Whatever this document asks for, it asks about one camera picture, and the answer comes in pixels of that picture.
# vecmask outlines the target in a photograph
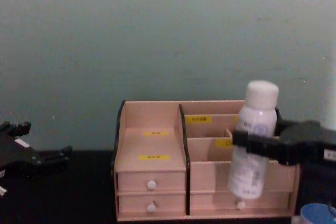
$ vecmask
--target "black panel edge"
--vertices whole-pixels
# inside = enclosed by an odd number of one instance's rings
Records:
[[[281,129],[278,126],[278,123],[282,121],[282,116],[278,107],[275,107],[275,112],[277,113],[277,124],[275,126],[274,136],[279,136],[281,133]]]
[[[184,153],[186,159],[186,214],[190,215],[190,156],[188,151],[188,142],[187,142],[187,132],[185,128],[185,118],[182,104],[178,105],[181,114],[181,122],[182,122],[182,131],[183,131],[183,146]]]
[[[114,138],[114,149],[113,149],[113,154],[112,154],[112,160],[111,160],[111,176],[112,176],[112,200],[113,200],[113,223],[117,223],[117,206],[116,206],[116,189],[115,189],[115,181],[114,181],[114,165],[116,162],[116,156],[118,152],[118,145],[119,145],[119,130],[120,130],[120,117],[121,117],[121,112],[123,110],[123,107],[125,105],[125,100],[121,102],[121,105],[119,107],[118,111],[118,116],[117,116],[117,123],[115,127],[115,138]]]
[[[291,224],[291,217],[121,221],[122,224]]]

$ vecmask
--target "wooden desk organizer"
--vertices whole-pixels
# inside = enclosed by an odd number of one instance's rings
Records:
[[[116,220],[293,216],[298,166],[269,161],[262,196],[244,200],[244,209],[238,209],[240,199],[228,190],[232,132],[243,105],[244,101],[123,102],[112,158]],[[155,212],[148,212],[150,204]]]

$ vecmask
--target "wooden drawer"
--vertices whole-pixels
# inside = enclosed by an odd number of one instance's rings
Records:
[[[214,194],[191,194],[191,210],[220,210],[220,209],[238,209],[238,202],[243,201],[244,209],[260,208],[288,208],[289,193],[264,192],[258,199],[240,200],[232,193],[214,193]]]
[[[155,182],[154,189],[148,183]],[[118,173],[118,191],[185,190],[185,172]]]
[[[148,212],[148,206],[155,204],[155,213],[185,211],[185,194],[130,195],[119,196],[119,212]]]
[[[191,162],[191,191],[227,190],[230,161]],[[293,191],[295,167],[281,166],[270,161],[264,190]]]

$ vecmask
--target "black table surface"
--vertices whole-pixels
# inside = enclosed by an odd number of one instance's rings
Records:
[[[0,199],[0,224],[112,224],[111,156],[111,151],[74,152],[68,168],[60,173],[39,180],[7,178],[0,181],[0,185],[8,190],[7,197]],[[278,218],[192,223],[283,224],[290,221],[289,218]]]

